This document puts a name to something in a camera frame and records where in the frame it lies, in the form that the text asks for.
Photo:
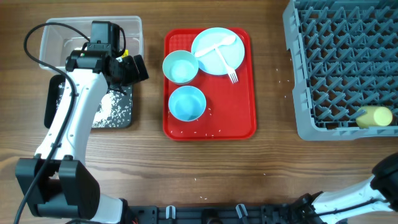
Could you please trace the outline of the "yellow snack wrapper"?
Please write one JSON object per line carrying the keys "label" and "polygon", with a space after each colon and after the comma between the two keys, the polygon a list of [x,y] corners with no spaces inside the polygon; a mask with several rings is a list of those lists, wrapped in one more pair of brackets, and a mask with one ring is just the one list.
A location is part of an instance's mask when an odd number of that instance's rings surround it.
{"label": "yellow snack wrapper", "polygon": [[124,57],[127,57],[128,55],[129,55],[129,51],[128,51],[128,50],[125,50],[124,53],[122,54],[122,56],[118,57],[118,60],[119,60],[119,59],[122,59],[122,58],[124,58]]}

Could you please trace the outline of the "blue bowl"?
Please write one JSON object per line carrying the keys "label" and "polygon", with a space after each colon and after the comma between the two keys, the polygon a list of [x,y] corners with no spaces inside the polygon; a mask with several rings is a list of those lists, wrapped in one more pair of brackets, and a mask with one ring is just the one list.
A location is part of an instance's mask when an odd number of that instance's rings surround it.
{"label": "blue bowl", "polygon": [[180,121],[191,122],[198,119],[207,106],[204,93],[195,86],[181,86],[169,97],[171,114]]}

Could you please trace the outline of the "yellow plastic cup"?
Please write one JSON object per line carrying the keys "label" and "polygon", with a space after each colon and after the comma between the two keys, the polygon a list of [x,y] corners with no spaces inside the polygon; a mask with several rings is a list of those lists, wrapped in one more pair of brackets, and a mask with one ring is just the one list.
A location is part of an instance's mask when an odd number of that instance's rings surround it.
{"label": "yellow plastic cup", "polygon": [[356,118],[360,128],[372,126],[388,126],[392,123],[393,115],[389,108],[384,106],[363,106],[360,111],[364,113]]}

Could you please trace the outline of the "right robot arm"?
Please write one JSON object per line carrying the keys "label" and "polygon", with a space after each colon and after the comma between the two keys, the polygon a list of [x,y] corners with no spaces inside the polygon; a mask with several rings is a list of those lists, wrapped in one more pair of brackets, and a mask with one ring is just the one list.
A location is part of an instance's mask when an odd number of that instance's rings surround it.
{"label": "right robot arm", "polygon": [[370,178],[334,192],[305,194],[289,205],[289,223],[338,223],[371,212],[397,211],[397,153],[379,162]]}

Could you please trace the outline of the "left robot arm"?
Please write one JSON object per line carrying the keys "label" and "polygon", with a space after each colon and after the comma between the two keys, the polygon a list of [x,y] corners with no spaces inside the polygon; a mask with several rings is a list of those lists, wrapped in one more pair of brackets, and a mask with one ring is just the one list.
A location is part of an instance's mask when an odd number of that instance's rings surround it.
{"label": "left robot arm", "polygon": [[86,146],[103,97],[110,91],[148,79],[141,55],[125,55],[126,36],[119,25],[93,21],[80,50],[67,57],[61,102],[48,134],[31,158],[16,164],[24,195],[21,207],[35,217],[68,223],[137,223],[123,198],[102,194],[85,167]]}

